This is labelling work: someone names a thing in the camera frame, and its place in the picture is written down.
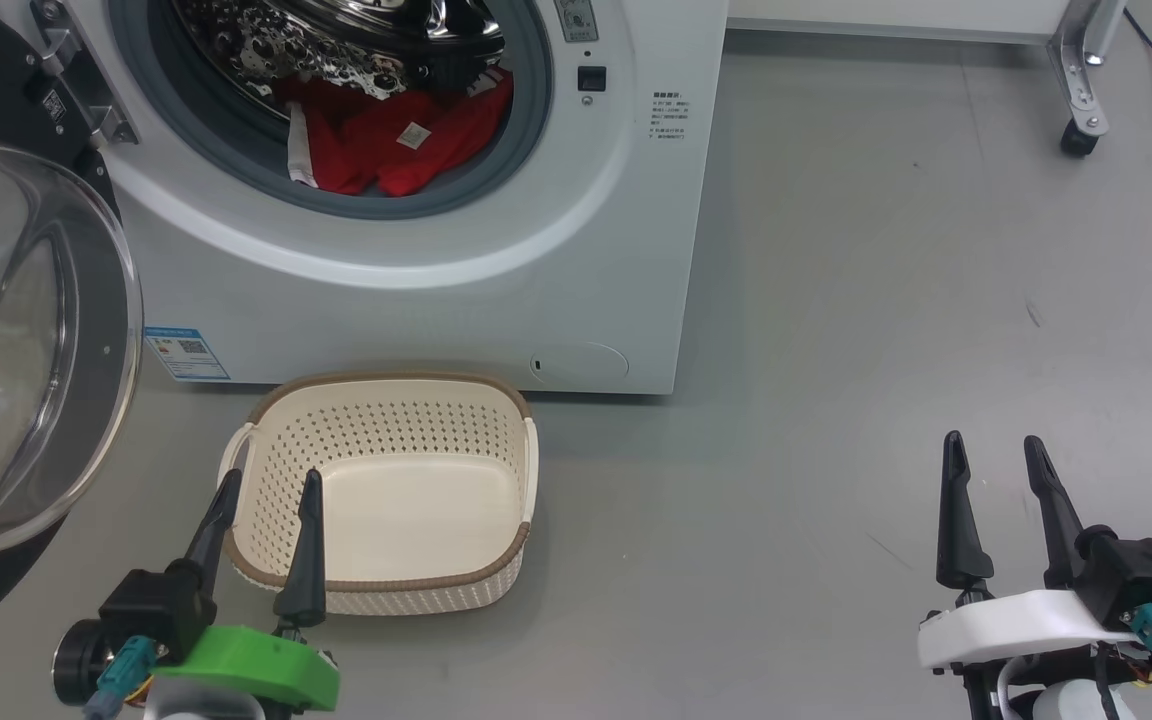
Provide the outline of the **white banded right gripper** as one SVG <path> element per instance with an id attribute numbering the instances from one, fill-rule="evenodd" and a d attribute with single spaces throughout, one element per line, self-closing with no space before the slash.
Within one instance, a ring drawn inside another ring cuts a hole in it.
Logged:
<path id="1" fill-rule="evenodd" d="M 1048 589 L 965 602 L 924 620 L 916 632 L 916 653 L 924 669 L 1138 641 L 1132 632 L 1105 628 L 1074 591 L 1053 591 L 1071 589 L 1082 573 L 1084 560 L 1076 538 L 1083 525 L 1043 439 L 1028 435 L 1024 452 L 1030 492 L 1041 511 L 1048 559 L 1043 579 Z M 970 479 L 964 438 L 952 430 L 943 439 L 935 579 L 954 591 L 984 591 L 995 574 L 992 558 L 980 544 Z"/>

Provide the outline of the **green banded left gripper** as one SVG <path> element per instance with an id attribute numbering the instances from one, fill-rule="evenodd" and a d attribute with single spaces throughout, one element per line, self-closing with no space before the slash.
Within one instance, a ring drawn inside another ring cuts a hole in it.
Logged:
<path id="1" fill-rule="evenodd" d="M 242 478 L 237 468 L 223 473 L 182 559 L 182 573 L 198 598 L 210 598 L 214 589 L 223 538 L 236 518 Z M 298 520 L 291 566 L 274 602 L 279 632 L 300 632 L 326 619 L 323 477 L 316 468 L 306 471 Z M 248 626 L 210 626 L 185 660 L 156 667 L 151 702 L 165 702 L 172 691 L 247 694 L 293 714 L 329 712 L 338 708 L 340 670 L 328 653 L 305 642 Z"/>

